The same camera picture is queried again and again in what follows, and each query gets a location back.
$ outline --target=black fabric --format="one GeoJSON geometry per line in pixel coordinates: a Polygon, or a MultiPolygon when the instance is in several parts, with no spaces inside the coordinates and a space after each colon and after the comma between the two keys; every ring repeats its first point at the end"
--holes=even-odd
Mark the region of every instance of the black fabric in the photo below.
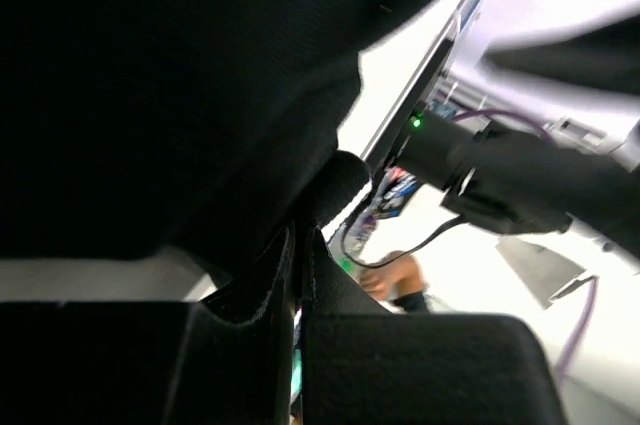
{"type": "Polygon", "coordinates": [[[304,190],[299,205],[323,227],[342,212],[369,180],[365,163],[339,150],[304,190]]]}
{"type": "Polygon", "coordinates": [[[567,424],[514,317],[311,314],[302,334],[305,425],[567,424]]]}
{"type": "Polygon", "coordinates": [[[287,423],[297,233],[200,303],[1,303],[0,423],[287,423]]]}
{"type": "Polygon", "coordinates": [[[570,40],[489,50],[487,59],[502,69],[640,95],[640,15],[570,40]]]}
{"type": "Polygon", "coordinates": [[[396,298],[392,302],[396,307],[400,307],[407,313],[428,312],[429,307],[422,292],[409,293],[396,298]]]}
{"type": "Polygon", "coordinates": [[[303,319],[312,311],[328,314],[389,314],[331,258],[320,230],[309,229],[302,253],[307,259],[301,277],[303,319]]]}
{"type": "Polygon", "coordinates": [[[251,262],[431,1],[5,0],[0,256],[251,262]]]}

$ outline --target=purple cable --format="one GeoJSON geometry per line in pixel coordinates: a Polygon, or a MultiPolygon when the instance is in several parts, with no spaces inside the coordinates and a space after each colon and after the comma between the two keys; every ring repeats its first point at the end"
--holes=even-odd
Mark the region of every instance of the purple cable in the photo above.
{"type": "Polygon", "coordinates": [[[560,352],[560,357],[556,362],[555,373],[556,380],[558,383],[558,387],[562,388],[564,385],[564,381],[569,374],[569,367],[571,366],[571,362],[576,356],[580,343],[584,338],[587,329],[589,328],[589,322],[591,321],[591,317],[593,315],[593,310],[596,305],[596,295],[598,294],[598,277],[591,277],[589,283],[589,291],[587,293],[587,299],[584,302],[584,307],[582,309],[582,313],[580,314],[580,318],[578,319],[578,323],[574,327],[567,343],[564,345],[564,348],[560,352]]]}
{"type": "Polygon", "coordinates": [[[501,116],[501,117],[505,117],[505,118],[510,118],[512,120],[517,120],[519,122],[524,123],[525,125],[530,126],[531,128],[533,128],[534,130],[540,132],[540,137],[543,138],[544,140],[547,140],[551,143],[554,143],[555,140],[553,139],[553,137],[549,134],[549,132],[547,132],[544,127],[542,125],[540,125],[538,122],[536,122],[535,120],[532,120],[531,118],[522,115],[520,113],[516,113],[516,112],[510,112],[508,110],[498,110],[498,109],[486,109],[486,110],[475,110],[475,111],[471,111],[471,112],[462,112],[459,115],[456,115],[455,117],[453,117],[451,120],[453,122],[461,122],[463,120],[467,120],[469,118],[475,118],[475,117],[486,117],[486,118],[492,118],[495,116],[501,116]]]}

